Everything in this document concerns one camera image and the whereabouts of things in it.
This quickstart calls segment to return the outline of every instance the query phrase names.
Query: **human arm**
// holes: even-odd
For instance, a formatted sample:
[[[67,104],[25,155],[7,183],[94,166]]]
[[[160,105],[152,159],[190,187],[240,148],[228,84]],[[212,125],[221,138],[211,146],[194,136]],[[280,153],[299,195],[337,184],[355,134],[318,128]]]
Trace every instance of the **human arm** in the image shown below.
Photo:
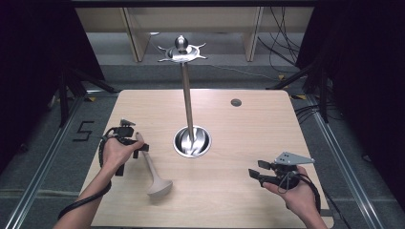
[[[137,142],[132,145],[123,145],[114,137],[106,141],[103,166],[76,201],[92,196],[108,185],[119,166],[125,163],[136,149],[143,146],[144,140],[140,133],[136,133],[136,139]],[[66,213],[53,228],[90,228],[101,199],[97,198]]]
[[[298,166],[298,173],[305,176],[308,175],[307,171],[301,166]],[[297,215],[307,228],[328,228],[316,209],[315,197],[312,190],[304,181],[301,180],[295,188],[287,192],[272,183],[265,182],[263,186],[271,193],[280,196],[286,202],[288,209]]]

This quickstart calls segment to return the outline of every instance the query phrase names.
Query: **wooden table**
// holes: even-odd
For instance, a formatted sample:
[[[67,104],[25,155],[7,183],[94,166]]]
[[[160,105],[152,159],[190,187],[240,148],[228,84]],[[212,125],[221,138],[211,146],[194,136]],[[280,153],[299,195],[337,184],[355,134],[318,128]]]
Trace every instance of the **wooden table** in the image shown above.
[[[234,107],[231,100],[242,100]],[[123,91],[106,130],[121,118],[137,123],[150,145],[149,154],[162,178],[172,179],[163,198],[146,195],[152,176],[142,154],[114,177],[93,226],[172,228],[304,228],[278,196],[250,178],[248,168],[261,170],[257,160],[273,161],[283,151],[309,157],[288,95],[284,91],[191,90],[194,125],[212,136],[209,151],[198,158],[180,156],[175,133],[186,126],[182,90]],[[312,164],[304,166],[329,210]],[[99,170],[98,156],[83,188]],[[324,217],[329,227],[332,217]]]

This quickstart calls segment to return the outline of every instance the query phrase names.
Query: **metal rail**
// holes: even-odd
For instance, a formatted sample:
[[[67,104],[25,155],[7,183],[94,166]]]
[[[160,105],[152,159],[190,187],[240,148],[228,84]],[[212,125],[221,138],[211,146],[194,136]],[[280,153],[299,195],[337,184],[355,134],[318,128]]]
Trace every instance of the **metal rail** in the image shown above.
[[[316,105],[316,100],[313,95],[307,95],[308,102],[310,105]],[[366,220],[367,224],[370,228],[385,228],[381,219],[378,217],[375,208],[370,201],[367,193],[365,192],[364,188],[361,186],[360,182],[358,181],[350,163],[346,159],[342,148],[340,148],[339,143],[337,142],[336,137],[334,136],[330,125],[323,121],[323,118],[320,114],[315,114],[316,122],[319,125],[319,128],[322,131],[326,141],[328,142],[332,154],[342,171],[343,177],[345,178],[346,182],[350,190],[352,191],[353,197],[357,202],[357,205],[363,214],[364,219]]]
[[[56,133],[55,138],[53,139],[53,142],[48,149],[48,152],[45,154],[44,158],[42,159],[41,164],[39,165],[38,169],[35,172],[35,175],[33,176],[30,184],[28,185],[27,189],[25,190],[22,198],[18,202],[17,206],[13,210],[11,217],[9,219],[9,222],[7,223],[6,228],[7,229],[17,229],[20,228],[26,215],[28,214],[33,201],[35,200],[36,194],[38,192],[38,189],[42,185],[42,182],[48,173],[49,169],[51,168],[51,165],[53,163],[53,160],[55,156],[57,155],[57,152],[60,148],[60,145],[66,136],[72,120],[75,116],[76,111],[80,107],[80,105],[83,102],[82,97],[77,97],[74,101],[74,104],[72,105],[71,108],[71,115],[66,121],[65,125],[63,125],[61,128]]]

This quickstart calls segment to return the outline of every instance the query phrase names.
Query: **gray floor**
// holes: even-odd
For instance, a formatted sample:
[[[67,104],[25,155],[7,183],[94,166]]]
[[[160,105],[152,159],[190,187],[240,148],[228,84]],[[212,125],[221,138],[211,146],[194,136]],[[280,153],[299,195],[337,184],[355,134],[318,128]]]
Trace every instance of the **gray floor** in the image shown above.
[[[206,60],[190,63],[190,83],[192,88],[245,88],[264,90],[279,82],[279,75],[288,77],[297,69],[258,43],[253,62],[246,62],[241,35],[238,33],[182,33],[192,45],[207,43],[202,48]],[[105,74],[106,82],[118,89],[179,89],[181,87],[180,68],[170,62],[158,63],[164,58],[156,46],[169,48],[174,45],[179,33],[160,33],[151,38],[147,54],[141,63],[135,63],[129,48],[128,38],[124,33],[89,33],[97,59]],[[263,41],[272,44],[268,33],[260,34]],[[300,44],[302,34],[288,36]],[[292,59],[289,52],[281,47],[277,51]],[[301,95],[301,86],[305,77],[285,88],[291,95]],[[89,91],[97,91],[93,85],[86,85]],[[30,211],[25,216],[21,228],[52,228],[58,212],[71,203],[81,188],[87,175],[90,161],[98,144],[97,136],[102,135],[109,118],[116,95],[94,94],[94,101],[85,101],[79,106],[71,125],[57,151],[52,166],[44,177],[36,193]],[[295,109],[309,105],[307,99],[291,99]],[[405,214],[393,198],[390,190],[374,169],[373,164],[362,159],[362,148],[356,137],[338,110],[329,109],[330,128],[333,130],[345,157],[350,162],[356,178],[366,196],[370,199],[378,219],[385,228],[404,228]],[[57,103],[38,123],[27,144],[25,154],[15,156],[7,170],[0,176],[0,227],[5,227],[24,190],[30,185],[42,158],[47,153],[58,132],[60,111]],[[315,168],[325,191],[331,196],[338,209],[329,201],[335,216],[333,228],[348,228],[340,218],[342,213],[352,228],[368,228],[367,217],[361,211],[353,192],[345,180],[336,162],[329,143],[325,140],[316,115],[298,116],[303,121],[301,129],[312,157],[316,159]],[[77,130],[83,121],[92,131],[88,141],[75,142],[83,137]]]

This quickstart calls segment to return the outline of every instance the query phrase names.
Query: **metal base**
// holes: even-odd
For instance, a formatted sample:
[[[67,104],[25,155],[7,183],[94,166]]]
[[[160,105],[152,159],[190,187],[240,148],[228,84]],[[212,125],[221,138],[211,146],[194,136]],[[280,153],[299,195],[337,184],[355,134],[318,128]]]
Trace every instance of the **metal base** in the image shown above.
[[[211,147],[211,135],[199,126],[193,128],[194,141],[191,141],[188,127],[180,129],[173,139],[173,146],[179,155],[195,158],[204,155]]]

